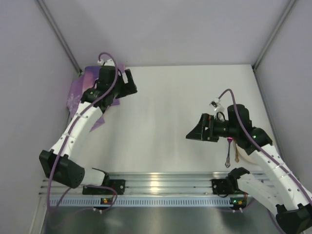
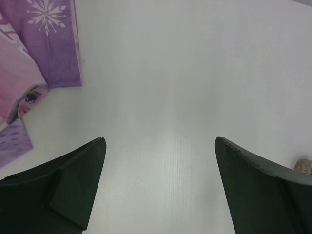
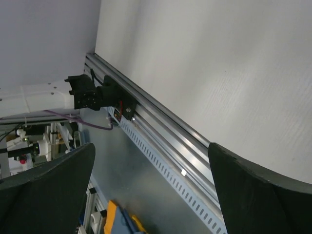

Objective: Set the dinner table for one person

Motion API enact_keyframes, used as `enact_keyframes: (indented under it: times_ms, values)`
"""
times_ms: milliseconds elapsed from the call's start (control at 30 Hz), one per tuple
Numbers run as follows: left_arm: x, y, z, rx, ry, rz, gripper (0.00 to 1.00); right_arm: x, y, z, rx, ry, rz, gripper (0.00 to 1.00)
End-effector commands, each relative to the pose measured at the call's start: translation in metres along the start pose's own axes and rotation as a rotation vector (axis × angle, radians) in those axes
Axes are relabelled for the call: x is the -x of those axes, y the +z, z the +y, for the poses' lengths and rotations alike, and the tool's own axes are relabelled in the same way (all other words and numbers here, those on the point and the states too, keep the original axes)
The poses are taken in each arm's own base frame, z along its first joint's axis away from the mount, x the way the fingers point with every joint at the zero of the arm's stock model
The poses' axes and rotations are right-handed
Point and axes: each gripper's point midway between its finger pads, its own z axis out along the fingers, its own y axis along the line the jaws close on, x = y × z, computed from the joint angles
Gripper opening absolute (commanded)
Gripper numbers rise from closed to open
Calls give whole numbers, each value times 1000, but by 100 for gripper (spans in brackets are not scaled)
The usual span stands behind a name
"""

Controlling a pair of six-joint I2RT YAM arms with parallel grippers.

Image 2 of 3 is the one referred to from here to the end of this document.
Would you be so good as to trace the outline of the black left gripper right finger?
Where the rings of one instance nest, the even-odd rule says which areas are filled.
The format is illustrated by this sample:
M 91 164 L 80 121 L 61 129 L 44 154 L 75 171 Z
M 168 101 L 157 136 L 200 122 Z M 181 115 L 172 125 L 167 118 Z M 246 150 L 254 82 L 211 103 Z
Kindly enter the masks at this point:
M 216 160 L 237 234 L 310 234 L 312 177 L 253 154 L 224 137 Z

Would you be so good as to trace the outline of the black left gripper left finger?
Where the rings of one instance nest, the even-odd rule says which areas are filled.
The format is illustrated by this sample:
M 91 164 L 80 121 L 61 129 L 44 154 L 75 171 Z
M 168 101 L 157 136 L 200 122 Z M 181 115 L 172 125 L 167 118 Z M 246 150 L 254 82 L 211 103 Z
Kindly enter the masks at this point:
M 87 144 L 0 181 L 2 234 L 81 234 L 87 230 L 106 141 Z

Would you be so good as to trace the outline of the speckled beige cup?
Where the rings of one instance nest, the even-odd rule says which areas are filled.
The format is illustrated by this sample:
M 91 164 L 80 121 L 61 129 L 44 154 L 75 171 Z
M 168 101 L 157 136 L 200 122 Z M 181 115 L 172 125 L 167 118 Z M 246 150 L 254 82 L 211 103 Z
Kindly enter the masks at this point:
M 312 175 L 312 161 L 300 159 L 296 162 L 294 170 L 303 174 Z

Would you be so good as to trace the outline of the purple Elsa placemat cloth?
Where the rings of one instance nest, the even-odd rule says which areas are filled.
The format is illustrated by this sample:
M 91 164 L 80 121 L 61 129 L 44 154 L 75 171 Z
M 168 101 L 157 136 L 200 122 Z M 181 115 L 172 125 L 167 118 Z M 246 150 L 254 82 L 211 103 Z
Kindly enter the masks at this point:
M 32 150 L 22 117 L 50 89 L 81 86 L 72 0 L 0 3 L 0 165 Z

